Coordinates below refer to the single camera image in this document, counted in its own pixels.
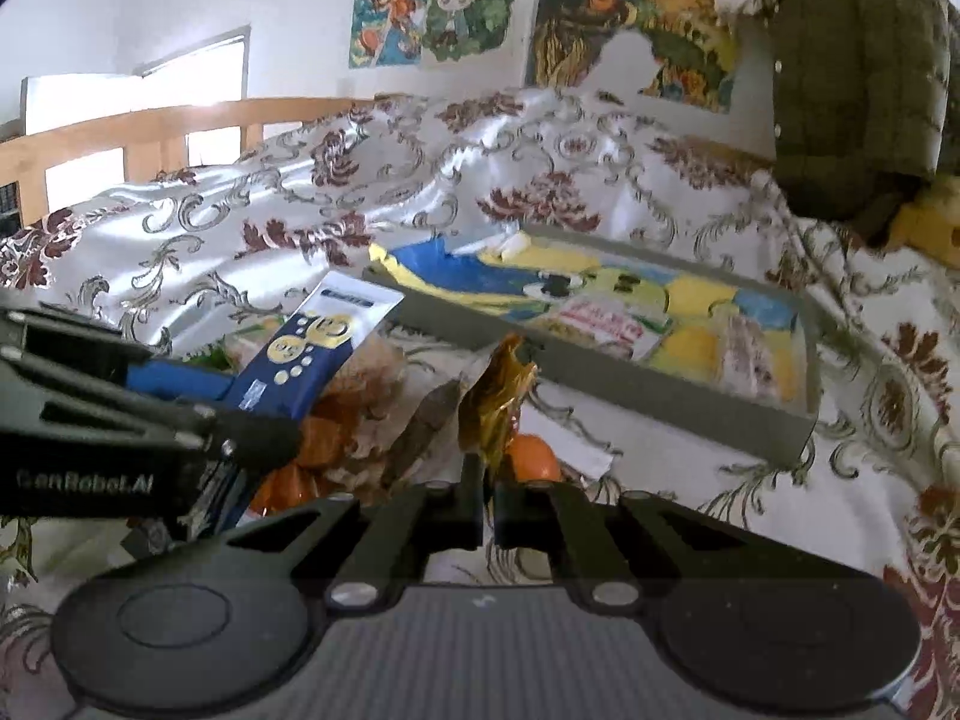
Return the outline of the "gold foil snack wrapper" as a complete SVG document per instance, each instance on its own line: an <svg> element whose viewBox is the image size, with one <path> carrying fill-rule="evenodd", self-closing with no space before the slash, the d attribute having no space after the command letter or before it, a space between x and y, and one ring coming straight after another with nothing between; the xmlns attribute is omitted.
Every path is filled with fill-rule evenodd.
<svg viewBox="0 0 960 720"><path fill-rule="evenodd" d="M539 366L524 351L526 339L509 333L493 349L487 367L460 400L459 445L496 470L517 433L521 405Z"/></svg>

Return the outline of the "navy blue snack stick packet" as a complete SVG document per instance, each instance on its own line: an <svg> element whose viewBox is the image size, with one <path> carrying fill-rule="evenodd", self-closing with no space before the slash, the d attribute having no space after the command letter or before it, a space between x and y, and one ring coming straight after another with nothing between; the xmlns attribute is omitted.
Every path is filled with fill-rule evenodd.
<svg viewBox="0 0 960 720"><path fill-rule="evenodd" d="M325 387L404 294L340 271L316 288L233 379L221 401L302 421Z"/></svg>

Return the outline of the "orange round snack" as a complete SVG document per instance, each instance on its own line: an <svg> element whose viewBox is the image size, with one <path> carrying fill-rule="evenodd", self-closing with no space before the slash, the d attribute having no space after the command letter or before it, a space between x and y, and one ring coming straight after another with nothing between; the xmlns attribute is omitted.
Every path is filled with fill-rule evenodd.
<svg viewBox="0 0 960 720"><path fill-rule="evenodd" d="M512 476L517 483L562 481L562 467L544 439L534 434L517 434L506 449Z"/></svg>

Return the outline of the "floral satin bed cover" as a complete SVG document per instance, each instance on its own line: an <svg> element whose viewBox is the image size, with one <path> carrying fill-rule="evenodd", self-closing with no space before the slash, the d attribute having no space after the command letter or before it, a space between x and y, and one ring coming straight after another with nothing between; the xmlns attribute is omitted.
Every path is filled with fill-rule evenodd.
<svg viewBox="0 0 960 720"><path fill-rule="evenodd" d="M646 489L882 577L921 624L907 712L958 712L958 277L799 218L755 161L610 94L387 99L54 211L2 245L3 291L216 361L228 333L293 309L371 247L495 221L636 244L805 296L827 325L822 405L778 470L553 383L532 401Z"/></svg>

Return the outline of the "green red snack packet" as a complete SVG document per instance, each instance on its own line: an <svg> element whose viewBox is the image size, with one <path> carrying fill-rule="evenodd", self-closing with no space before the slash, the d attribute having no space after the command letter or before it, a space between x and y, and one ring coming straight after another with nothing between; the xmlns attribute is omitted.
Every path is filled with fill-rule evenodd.
<svg viewBox="0 0 960 720"><path fill-rule="evenodd" d="M631 362L649 358L667 335L667 328L633 316L623 302L583 296L554 305L529 327Z"/></svg>

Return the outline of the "grey tray with cartoon painting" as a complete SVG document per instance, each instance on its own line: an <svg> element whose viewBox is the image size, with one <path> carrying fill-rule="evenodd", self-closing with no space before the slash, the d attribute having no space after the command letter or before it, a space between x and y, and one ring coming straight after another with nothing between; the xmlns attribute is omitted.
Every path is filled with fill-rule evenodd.
<svg viewBox="0 0 960 720"><path fill-rule="evenodd" d="M818 415L804 299L624 242L489 224L373 244L392 320L460 348L516 333L545 379L768 461L797 465Z"/></svg>

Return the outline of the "clear pink snack packet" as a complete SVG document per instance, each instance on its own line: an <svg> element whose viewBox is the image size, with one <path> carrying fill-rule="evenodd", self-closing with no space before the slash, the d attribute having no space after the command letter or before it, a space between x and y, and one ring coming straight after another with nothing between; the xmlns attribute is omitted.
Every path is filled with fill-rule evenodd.
<svg viewBox="0 0 960 720"><path fill-rule="evenodd" d="M793 401L797 397L794 323L794 314L757 319L727 312L713 320L719 387L749 400Z"/></svg>

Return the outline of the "anime children poster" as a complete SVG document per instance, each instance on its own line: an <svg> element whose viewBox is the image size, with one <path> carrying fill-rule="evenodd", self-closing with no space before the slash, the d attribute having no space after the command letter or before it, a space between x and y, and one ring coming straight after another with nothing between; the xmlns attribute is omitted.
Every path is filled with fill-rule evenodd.
<svg viewBox="0 0 960 720"><path fill-rule="evenodd" d="M503 47L514 0L353 0L352 70L444 65Z"/></svg>

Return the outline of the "torn swirl landscape poster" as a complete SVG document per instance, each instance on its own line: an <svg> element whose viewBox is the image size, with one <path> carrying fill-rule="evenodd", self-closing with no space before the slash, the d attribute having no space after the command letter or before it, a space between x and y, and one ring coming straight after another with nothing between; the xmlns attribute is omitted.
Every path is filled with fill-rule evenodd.
<svg viewBox="0 0 960 720"><path fill-rule="evenodd" d="M726 114L736 66L715 0L537 0L524 80Z"/></svg>

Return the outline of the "olive quilted puffer jacket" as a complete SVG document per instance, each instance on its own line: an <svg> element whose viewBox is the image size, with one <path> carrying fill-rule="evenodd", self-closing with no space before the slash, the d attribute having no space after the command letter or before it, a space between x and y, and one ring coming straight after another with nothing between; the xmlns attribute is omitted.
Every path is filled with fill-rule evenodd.
<svg viewBox="0 0 960 720"><path fill-rule="evenodd" d="M778 0L775 179L797 216L882 247L902 206L958 169L950 0Z"/></svg>

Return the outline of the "wooden bed frame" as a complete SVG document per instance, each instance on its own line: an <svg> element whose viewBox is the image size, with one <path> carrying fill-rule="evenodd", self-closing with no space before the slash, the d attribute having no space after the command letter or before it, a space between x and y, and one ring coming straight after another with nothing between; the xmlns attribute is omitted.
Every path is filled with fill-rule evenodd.
<svg viewBox="0 0 960 720"><path fill-rule="evenodd" d="M68 161L118 149L124 176L146 182L160 172L187 166L187 137L234 128L244 151L263 142L269 125L311 122L340 114L352 98L252 98L213 106L176 106L101 117L2 145L2 182L18 192L20 223L36 223L49 213L46 172Z"/></svg>

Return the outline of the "window with white frame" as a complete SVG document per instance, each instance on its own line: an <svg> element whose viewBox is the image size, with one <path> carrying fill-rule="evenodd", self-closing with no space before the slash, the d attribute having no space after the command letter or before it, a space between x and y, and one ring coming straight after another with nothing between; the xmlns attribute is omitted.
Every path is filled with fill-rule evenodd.
<svg viewBox="0 0 960 720"><path fill-rule="evenodd" d="M251 28L231 29L139 65L145 103L160 107L212 107L247 96ZM189 166L231 164L241 154L241 129L221 127L184 137Z"/></svg>

